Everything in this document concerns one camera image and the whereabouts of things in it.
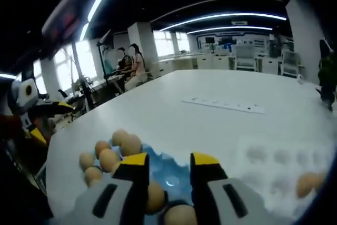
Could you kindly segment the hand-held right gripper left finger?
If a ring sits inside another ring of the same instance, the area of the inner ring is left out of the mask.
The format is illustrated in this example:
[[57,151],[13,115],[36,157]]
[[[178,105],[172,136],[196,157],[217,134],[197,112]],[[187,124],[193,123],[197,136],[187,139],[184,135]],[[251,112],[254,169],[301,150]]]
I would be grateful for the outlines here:
[[148,154],[125,158],[76,200],[75,224],[143,224],[148,185]]

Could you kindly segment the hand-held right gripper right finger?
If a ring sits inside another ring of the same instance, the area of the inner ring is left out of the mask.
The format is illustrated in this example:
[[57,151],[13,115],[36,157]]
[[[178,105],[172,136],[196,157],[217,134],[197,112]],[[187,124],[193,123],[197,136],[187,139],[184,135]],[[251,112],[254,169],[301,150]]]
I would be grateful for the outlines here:
[[192,202],[198,224],[273,224],[261,196],[236,178],[229,178],[218,159],[190,154]]

